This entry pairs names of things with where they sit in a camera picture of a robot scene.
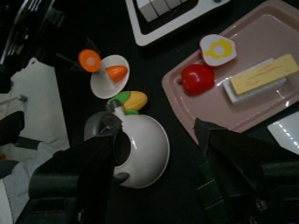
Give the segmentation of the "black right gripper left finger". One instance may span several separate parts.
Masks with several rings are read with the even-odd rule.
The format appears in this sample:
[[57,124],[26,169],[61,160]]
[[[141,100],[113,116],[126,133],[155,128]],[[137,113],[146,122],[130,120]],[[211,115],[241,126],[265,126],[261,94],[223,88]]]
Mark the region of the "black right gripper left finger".
[[39,166],[15,224],[106,224],[121,137],[106,131]]

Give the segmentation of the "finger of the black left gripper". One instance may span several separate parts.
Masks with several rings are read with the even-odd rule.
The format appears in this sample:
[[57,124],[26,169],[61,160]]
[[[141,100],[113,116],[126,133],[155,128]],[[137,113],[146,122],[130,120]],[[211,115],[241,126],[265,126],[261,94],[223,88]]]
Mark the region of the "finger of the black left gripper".
[[58,68],[63,68],[71,71],[83,72],[83,68],[81,66],[81,63],[75,60],[71,60],[61,53],[55,54],[55,66]]
[[94,50],[97,53],[101,53],[99,47],[94,43],[93,39],[90,37],[86,37],[86,48],[90,50]]

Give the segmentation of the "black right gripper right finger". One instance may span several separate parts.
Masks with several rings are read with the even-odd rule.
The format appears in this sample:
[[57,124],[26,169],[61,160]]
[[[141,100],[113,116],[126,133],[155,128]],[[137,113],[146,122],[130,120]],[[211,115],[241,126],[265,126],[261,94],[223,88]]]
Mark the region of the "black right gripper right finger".
[[201,203],[211,224],[292,224],[292,152],[198,119],[206,163]]

